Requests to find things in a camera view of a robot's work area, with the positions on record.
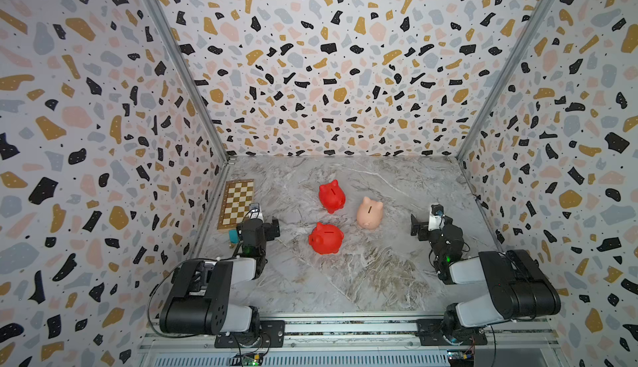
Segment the red piggy bank front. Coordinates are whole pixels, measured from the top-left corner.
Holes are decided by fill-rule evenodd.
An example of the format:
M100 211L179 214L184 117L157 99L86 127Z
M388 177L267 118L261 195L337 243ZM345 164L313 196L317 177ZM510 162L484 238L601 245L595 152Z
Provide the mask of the red piggy bank front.
M332 224L317 223L308 237L309 245L319 254L337 254L342 246L344 233Z

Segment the red piggy bank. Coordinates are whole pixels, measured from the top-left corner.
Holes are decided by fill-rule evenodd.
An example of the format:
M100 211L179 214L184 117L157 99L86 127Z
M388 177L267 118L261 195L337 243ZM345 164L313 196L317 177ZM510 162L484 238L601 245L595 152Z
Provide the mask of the red piggy bank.
M321 185L318 196L322 206L329 214L334 214L337 210L342 209L346 202L346 196L336 179Z
M342 246L344 233L332 224L317 223L308 237L309 245L319 254L337 254Z

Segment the pink piggy bank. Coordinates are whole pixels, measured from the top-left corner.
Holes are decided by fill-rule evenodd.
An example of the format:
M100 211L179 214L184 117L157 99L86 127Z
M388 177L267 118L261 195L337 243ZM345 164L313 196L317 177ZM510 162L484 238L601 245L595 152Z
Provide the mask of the pink piggy bank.
M357 211L357 224L363 229L374 230L380 226L383 216L384 204L365 196Z

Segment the red piggy bank back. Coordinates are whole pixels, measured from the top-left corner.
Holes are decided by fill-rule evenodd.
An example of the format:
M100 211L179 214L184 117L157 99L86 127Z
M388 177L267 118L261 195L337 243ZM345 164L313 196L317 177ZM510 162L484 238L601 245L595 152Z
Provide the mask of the red piggy bank back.
M334 214L337 210L342 209L346 202L346 196L336 179L321 185L318 196L322 206L329 214Z

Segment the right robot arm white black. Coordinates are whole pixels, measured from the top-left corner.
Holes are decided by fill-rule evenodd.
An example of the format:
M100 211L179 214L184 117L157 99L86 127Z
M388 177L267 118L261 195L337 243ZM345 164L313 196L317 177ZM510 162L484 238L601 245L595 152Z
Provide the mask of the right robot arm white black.
M484 251L463 257L463 230L435 204L426 222L410 216L410 235L430 244L431 266L446 285L483 282L488 292L446 307L435 333L451 343L463 343L488 325L554 316L560 312L558 291L539 266L522 250Z

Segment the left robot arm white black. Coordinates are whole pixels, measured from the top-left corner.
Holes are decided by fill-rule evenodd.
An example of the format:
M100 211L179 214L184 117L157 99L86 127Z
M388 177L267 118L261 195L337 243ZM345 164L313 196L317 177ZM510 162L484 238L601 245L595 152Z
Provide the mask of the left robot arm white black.
M239 346L251 346L266 334L257 307L230 302L231 287L258 279L267 264L267 244L280 236L277 219L244 220L238 226L239 245L232 257L192 258L169 274L171 289L153 332L170 339L198 335L228 336Z

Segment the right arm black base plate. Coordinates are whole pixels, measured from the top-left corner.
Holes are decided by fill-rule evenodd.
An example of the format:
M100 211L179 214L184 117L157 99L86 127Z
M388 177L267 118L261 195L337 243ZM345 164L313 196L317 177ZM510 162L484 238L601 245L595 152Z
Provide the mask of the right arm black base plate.
M468 328L444 319L420 319L416 321L416 336L423 346L487 345L487 337L481 328Z

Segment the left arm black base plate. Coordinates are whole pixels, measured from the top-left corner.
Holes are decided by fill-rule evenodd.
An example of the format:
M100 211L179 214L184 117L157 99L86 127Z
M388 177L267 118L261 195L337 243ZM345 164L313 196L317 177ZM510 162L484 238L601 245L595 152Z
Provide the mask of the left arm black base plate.
M282 348L285 334L285 321L270 320L252 323L246 332L234 332L218 335L215 349L252 350L257 348Z

